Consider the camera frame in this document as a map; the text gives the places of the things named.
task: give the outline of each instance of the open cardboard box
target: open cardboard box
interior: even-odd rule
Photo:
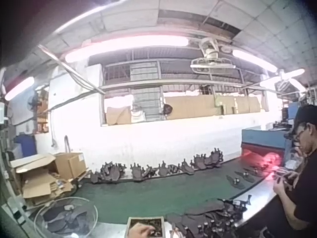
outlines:
[[[39,205],[71,191],[73,186],[69,179],[76,178],[74,176],[77,176],[85,164],[83,160],[79,161],[80,155],[82,154],[64,153],[60,157],[59,154],[39,154],[11,161],[14,180],[26,203],[31,206]]]

